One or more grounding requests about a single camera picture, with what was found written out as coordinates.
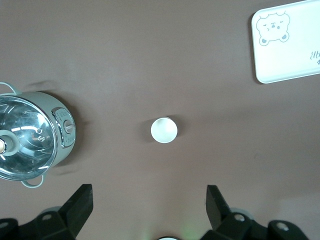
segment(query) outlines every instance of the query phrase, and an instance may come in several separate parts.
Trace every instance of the electric cooking pot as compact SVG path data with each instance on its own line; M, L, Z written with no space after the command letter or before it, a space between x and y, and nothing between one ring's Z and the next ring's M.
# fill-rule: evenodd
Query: electric cooking pot
M76 126L59 100L43 92L0 94L0 178L39 187L47 170L65 159L75 145ZM28 180L41 176L37 185Z

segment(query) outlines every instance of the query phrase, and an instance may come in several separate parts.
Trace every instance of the white tray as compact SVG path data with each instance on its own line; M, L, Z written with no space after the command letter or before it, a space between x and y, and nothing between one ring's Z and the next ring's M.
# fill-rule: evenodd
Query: white tray
M256 77L261 83L320 73L320 0L262 9L251 24Z

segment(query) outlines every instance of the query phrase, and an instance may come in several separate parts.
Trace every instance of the pot handle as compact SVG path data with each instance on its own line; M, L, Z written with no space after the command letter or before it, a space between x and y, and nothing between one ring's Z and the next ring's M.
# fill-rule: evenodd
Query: pot handle
M8 87L11 88L11 90L13 91L13 93L3 93L3 94L0 94L0 96L1 96L1 95L19 95L19 94L22 94L21 91L19 91L18 89L16 89L16 87L13 86L13 85L11 85L10 83L4 82L4 81L0 81L0 84L8 86Z
M44 183L45 177L46 177L46 174L41 175L41 182L39 184L37 184L37 185L33 185L33 184L28 183L28 180L23 180L23 181L21 181L21 183L24 186L26 186L27 188L36 189L36 188L40 187Z

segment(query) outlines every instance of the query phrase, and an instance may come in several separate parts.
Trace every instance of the bear face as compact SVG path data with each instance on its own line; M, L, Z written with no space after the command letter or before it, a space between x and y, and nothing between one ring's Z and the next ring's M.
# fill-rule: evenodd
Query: bear face
M265 18L260 17L256 23L256 28L260 34L259 43L266 46L270 41L286 42L289 39L289 23L290 17L286 13L282 15L270 14Z

